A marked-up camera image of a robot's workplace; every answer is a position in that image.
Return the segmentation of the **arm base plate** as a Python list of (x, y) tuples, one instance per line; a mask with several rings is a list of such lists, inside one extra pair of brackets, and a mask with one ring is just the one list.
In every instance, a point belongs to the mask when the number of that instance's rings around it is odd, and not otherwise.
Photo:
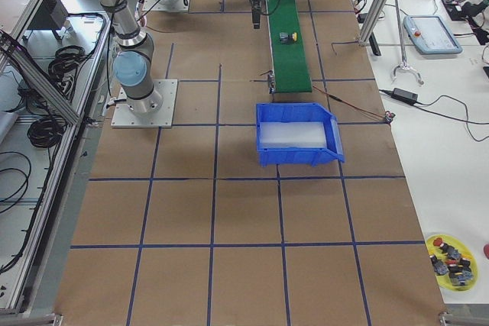
[(128, 98), (125, 90), (120, 89), (119, 99), (125, 99), (115, 105), (111, 126), (115, 128), (172, 128), (177, 79), (154, 79), (153, 92), (144, 99)]

